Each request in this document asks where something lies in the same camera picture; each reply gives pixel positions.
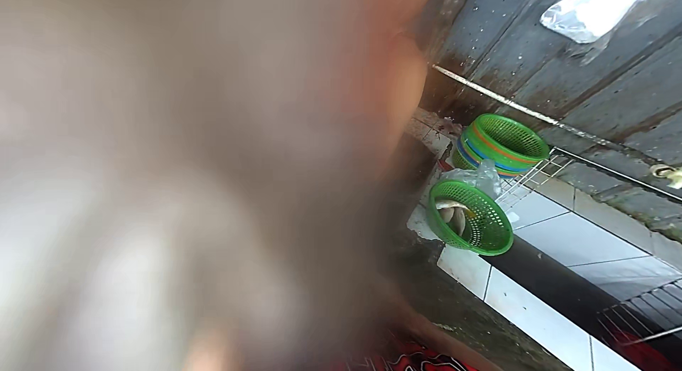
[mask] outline red patterned cloth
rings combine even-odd
[[[329,371],[476,371],[447,355],[439,354],[412,337],[389,332],[377,353],[352,357],[330,367]]]

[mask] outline gray wall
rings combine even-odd
[[[682,190],[665,187],[666,181],[646,170],[653,163],[682,164],[682,0],[639,4],[609,34],[605,49],[577,44],[540,25],[542,12],[558,1],[466,0],[442,45],[439,64],[616,142],[617,150],[548,128],[435,70],[420,106],[463,124],[486,112],[507,115],[539,131],[550,144],[682,196]],[[682,241],[680,204],[591,171],[576,167],[567,173],[576,187]]]

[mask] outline green plastic basket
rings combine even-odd
[[[466,217],[462,236],[457,236],[436,209],[436,201],[444,199],[456,200],[476,215]],[[481,190],[462,182],[441,181],[431,188],[426,220],[433,233],[446,244],[480,255],[505,253],[514,241],[512,225],[497,203]]]
[[[475,170],[476,167],[469,163],[460,153],[458,149],[452,149],[452,164],[455,168],[461,168],[464,170]]]
[[[512,167],[532,166],[547,159],[549,146],[533,130],[497,114],[483,114],[473,121],[467,135],[485,155],[506,161]]]
[[[521,171],[526,171],[529,170],[531,167],[533,167],[536,163],[533,163],[531,161],[518,161],[514,158],[509,158],[505,156],[503,153],[494,150],[491,146],[497,146],[494,144],[493,140],[491,140],[487,135],[481,133],[483,136],[482,138],[479,138],[478,135],[474,132],[474,126],[469,125],[465,131],[462,133],[462,136],[460,137],[462,139],[462,146],[469,150],[469,154],[471,155],[472,153],[475,154],[476,157],[479,157],[481,159],[482,155],[485,155],[487,158],[492,159],[495,161],[495,163],[499,166],[502,165],[503,167],[506,167],[508,170],[521,170]]]
[[[473,159],[474,161],[476,161],[476,162],[482,162],[482,161],[483,161],[483,158],[482,158],[480,155],[478,155],[475,151],[473,151],[472,149],[470,149],[470,148],[466,145],[466,143],[465,143],[464,141],[460,141],[460,144],[461,144],[461,146],[462,146],[462,149],[464,149],[464,152],[460,150],[460,146],[459,146],[459,144],[458,144],[458,145],[456,146],[456,149],[454,149],[454,150],[453,150],[453,153],[452,153],[452,154],[453,154],[453,157],[452,157],[452,162],[453,162],[453,164],[454,164],[455,167],[457,167],[457,168],[463,168],[463,169],[465,169],[465,170],[475,170],[476,167],[478,167],[478,165],[473,165],[472,162],[468,161],[468,160],[465,158],[465,155],[468,155],[470,158],[472,158],[472,159]],[[501,168],[501,167],[498,167],[498,166],[497,166],[497,162],[495,162],[495,164],[496,164],[495,169],[497,170],[497,172],[499,173],[499,175],[500,175],[502,178],[511,178],[511,177],[515,177],[515,176],[518,176],[518,175],[522,175],[522,174],[524,174],[526,171],[528,171],[528,169],[529,169],[530,167],[532,167],[532,166],[529,166],[528,169],[525,169],[524,171],[519,172],[519,171],[505,170],[505,169],[503,169],[503,168]]]

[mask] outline plastic bag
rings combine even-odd
[[[484,159],[476,170],[456,168],[444,172],[440,175],[440,179],[466,183],[481,190],[492,199],[497,199],[502,193],[500,176],[497,174],[495,162],[492,159]]]
[[[561,0],[540,23],[577,43],[592,43],[618,25],[640,0]]]

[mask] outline metal rack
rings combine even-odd
[[[622,346],[675,333],[682,338],[682,279],[606,308],[598,318]]]
[[[575,159],[562,154],[560,149],[552,148],[549,158],[533,166],[524,175],[502,180],[502,193],[495,201],[504,211],[509,210],[574,161]]]

